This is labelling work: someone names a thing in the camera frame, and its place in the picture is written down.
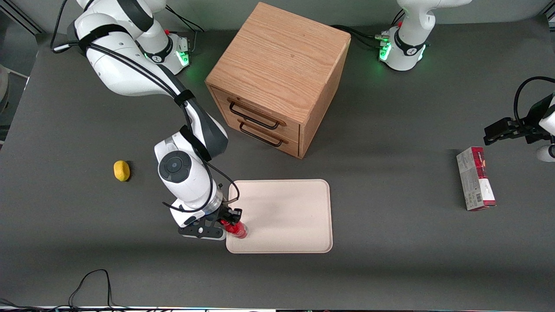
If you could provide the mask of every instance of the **lemon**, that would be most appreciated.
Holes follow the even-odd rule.
[[[124,182],[129,179],[130,175],[131,170],[129,169],[129,165],[125,161],[118,160],[114,163],[114,176],[116,179]]]

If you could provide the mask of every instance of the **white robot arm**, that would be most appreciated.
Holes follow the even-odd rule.
[[[169,95],[183,110],[186,125],[154,148],[160,179],[177,197],[166,206],[180,234],[224,239],[225,231],[214,223],[223,219],[236,224],[241,211],[230,209],[223,201],[208,169],[208,161],[227,147],[223,127],[197,105],[193,94],[170,70],[144,58],[131,34],[112,16],[85,14],[76,20],[75,29],[79,46],[110,90],[127,96]]]
[[[413,68],[422,58],[425,41],[436,25],[433,9],[453,8],[469,4],[472,0],[397,0],[405,11],[402,26],[393,26],[382,32],[389,36],[380,53],[380,60],[396,71]]]
[[[176,34],[166,33],[153,17],[166,6],[166,0],[77,0],[84,9],[74,22],[92,14],[106,14],[124,27],[131,38],[140,44],[140,54],[155,64],[162,64],[173,74],[189,64],[188,42]]]

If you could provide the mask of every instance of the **metal handle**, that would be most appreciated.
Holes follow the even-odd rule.
[[[271,145],[271,146],[273,146],[273,147],[280,147],[281,144],[283,143],[283,140],[279,140],[278,143],[272,143],[272,142],[270,142],[270,141],[268,141],[268,140],[266,140],[266,139],[264,139],[264,138],[259,137],[258,135],[254,134],[254,133],[252,133],[252,132],[248,132],[247,130],[243,129],[243,126],[244,126],[244,125],[245,125],[244,123],[241,123],[241,124],[239,125],[239,129],[241,130],[241,132],[243,132],[243,133],[245,133],[245,134],[247,134],[247,135],[250,135],[251,137],[253,137],[253,138],[255,138],[255,139],[258,139],[258,140],[260,140],[260,141],[262,141],[262,142],[264,142],[264,143],[266,143],[266,144],[268,144],[268,145]]]
[[[232,113],[234,113],[235,115],[241,116],[241,117],[245,118],[246,120],[248,120],[248,121],[250,121],[250,122],[254,122],[255,124],[257,124],[257,125],[259,125],[259,126],[261,126],[261,127],[264,127],[264,128],[266,128],[266,129],[269,129],[269,130],[275,130],[275,129],[278,127],[278,125],[279,125],[279,122],[277,122],[277,121],[276,121],[276,124],[275,124],[275,125],[267,125],[267,124],[265,124],[265,123],[263,123],[263,122],[260,122],[260,121],[258,121],[258,120],[256,120],[256,119],[252,118],[252,117],[249,117],[249,116],[247,116],[247,115],[245,115],[245,114],[243,114],[243,113],[240,113],[240,112],[234,110],[234,109],[233,109],[233,106],[235,106],[235,102],[231,102],[231,104],[229,105],[229,110],[230,110]]]

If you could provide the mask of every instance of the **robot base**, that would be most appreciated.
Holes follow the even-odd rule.
[[[389,30],[383,31],[381,34],[384,36],[389,36],[393,38],[399,27],[391,27]],[[385,46],[380,50],[379,60],[386,63],[387,66],[400,72],[408,71],[412,69],[418,61],[422,59],[422,54],[426,49],[424,45],[420,51],[415,49],[415,52],[411,56],[405,55],[404,51],[397,45],[395,40],[390,39],[387,41]]]
[[[171,47],[169,47],[167,52],[163,53],[167,53],[165,57],[147,53],[144,50],[143,53],[147,59],[151,60],[155,64],[165,66],[171,71],[172,74],[176,75],[190,63],[189,42],[187,38],[180,37],[174,33],[169,34],[168,38],[171,40]]]

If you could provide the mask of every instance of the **red bottle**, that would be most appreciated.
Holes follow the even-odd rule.
[[[246,225],[239,221],[237,224],[235,225],[231,225],[229,222],[227,222],[226,220],[220,220],[220,223],[224,226],[224,229],[231,235],[237,237],[237,238],[245,238],[246,235],[249,232],[249,229],[246,227]]]

